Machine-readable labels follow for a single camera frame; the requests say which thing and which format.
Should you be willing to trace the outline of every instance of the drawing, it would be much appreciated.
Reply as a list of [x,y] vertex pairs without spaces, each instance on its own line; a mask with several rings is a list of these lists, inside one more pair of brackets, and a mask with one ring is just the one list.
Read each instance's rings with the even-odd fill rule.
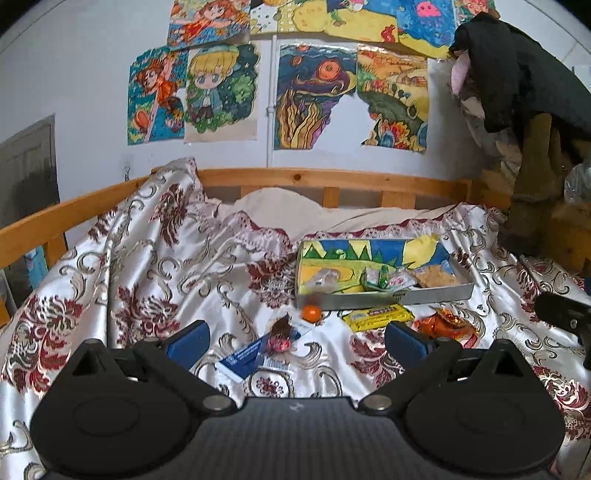
[[359,47],[357,92],[376,120],[363,145],[423,152],[427,148],[427,59]]
[[168,46],[179,50],[246,33],[250,8],[249,0],[175,0]]
[[328,35],[359,41],[398,41],[397,0],[327,0]]
[[311,293],[309,281],[322,271],[335,272],[335,293],[354,293],[363,291],[361,275],[366,268],[380,269],[386,265],[394,273],[405,266],[415,269],[442,265],[447,260],[449,253],[438,242],[416,248],[412,240],[306,240],[302,242],[298,263],[298,292]]
[[352,40],[395,43],[397,1],[252,0],[251,33],[325,32]]
[[148,50],[129,70],[127,139],[129,145],[184,136],[183,104],[188,52],[168,47]]
[[293,13],[306,0],[252,0],[251,34],[297,32]]
[[309,150],[330,111],[356,86],[356,53],[348,48],[282,45],[275,109],[275,148]]
[[455,0],[457,24],[469,22],[479,13],[496,9],[495,0]]
[[253,44],[216,45],[194,52],[187,71],[185,141],[212,140],[199,134],[216,132],[245,119],[254,122],[254,133],[248,134],[248,138],[238,134],[228,140],[248,140],[252,135],[256,138],[256,117],[252,113],[258,60]]
[[456,19],[453,0],[392,0],[399,3],[398,40],[432,58],[447,58]]

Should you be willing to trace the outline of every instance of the screw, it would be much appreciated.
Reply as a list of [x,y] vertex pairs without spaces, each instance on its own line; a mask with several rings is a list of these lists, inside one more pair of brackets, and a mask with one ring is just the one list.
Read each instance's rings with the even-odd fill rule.
[[363,399],[363,406],[368,410],[384,411],[392,406],[392,400],[385,395],[370,395]]
[[232,406],[232,400],[225,395],[211,395],[203,400],[203,406],[211,411],[222,411]]

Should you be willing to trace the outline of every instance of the yellow candy package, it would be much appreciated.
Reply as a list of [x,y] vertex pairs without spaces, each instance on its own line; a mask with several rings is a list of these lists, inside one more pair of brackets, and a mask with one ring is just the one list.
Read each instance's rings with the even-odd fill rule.
[[385,327],[392,321],[414,320],[414,315],[402,305],[394,304],[377,309],[355,310],[343,316],[343,320],[354,332],[364,332]]

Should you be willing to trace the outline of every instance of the gray door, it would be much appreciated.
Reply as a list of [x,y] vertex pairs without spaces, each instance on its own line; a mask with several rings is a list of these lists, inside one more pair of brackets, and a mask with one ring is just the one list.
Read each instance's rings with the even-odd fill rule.
[[[60,201],[53,129],[49,117],[0,144],[0,228]],[[24,260],[5,273],[21,304],[31,292]]]

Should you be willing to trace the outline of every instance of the candy wrapper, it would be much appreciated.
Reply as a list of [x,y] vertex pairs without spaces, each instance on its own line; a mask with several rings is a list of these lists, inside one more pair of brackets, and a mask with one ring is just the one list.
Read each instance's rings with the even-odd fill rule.
[[303,284],[308,293],[333,293],[339,289],[340,273],[334,268],[321,268]]
[[366,268],[361,275],[361,284],[366,290],[387,291],[394,293],[417,284],[417,280],[402,269],[391,273],[386,265],[379,270]]
[[413,277],[422,288],[453,287],[460,282],[447,261],[413,270]]
[[354,332],[364,332],[385,327],[390,322],[408,322],[413,313],[402,305],[390,305],[378,309],[355,310],[343,316],[343,320]]
[[413,328],[433,340],[439,337],[452,338],[458,342],[468,340],[464,347],[474,346],[478,341],[478,333],[470,322],[454,315],[450,310],[436,310],[434,315],[413,322]]
[[257,368],[266,368],[278,372],[290,372],[289,362],[284,353],[288,352],[293,343],[308,333],[311,327],[306,322],[292,320],[287,313],[277,320],[266,342],[261,342],[256,355]]
[[[291,330],[289,335],[290,348],[293,342],[311,331],[312,327],[303,320],[291,320],[289,315],[285,315],[282,317],[282,319],[286,317],[287,322],[291,322]],[[284,329],[284,323],[280,324],[277,328]],[[240,350],[223,358],[216,363],[216,369],[236,383],[240,383],[247,379],[249,375],[252,375],[256,371],[257,368],[266,368],[275,371],[289,371],[288,362],[282,361],[281,358],[273,358],[272,355],[266,356],[265,352],[267,351],[270,344],[272,348],[277,347],[278,349],[285,349],[287,347],[285,343],[282,343],[285,341],[282,336],[275,335],[271,339],[271,335],[272,330],[271,332],[263,335],[258,340],[243,346],[240,348]]]

